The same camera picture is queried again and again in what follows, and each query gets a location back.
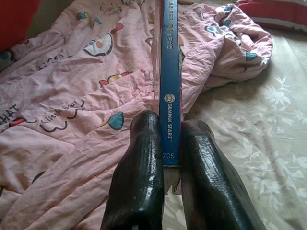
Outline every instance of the wrinkled fabric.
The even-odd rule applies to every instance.
[[[154,5],[76,0],[12,47],[17,61],[0,74],[2,229],[99,228],[130,123],[154,108]],[[270,34],[234,5],[180,6],[178,22],[184,113],[268,65]]]

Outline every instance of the blue book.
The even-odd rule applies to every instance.
[[[180,165],[181,56],[177,0],[161,1],[159,117],[164,166]]]

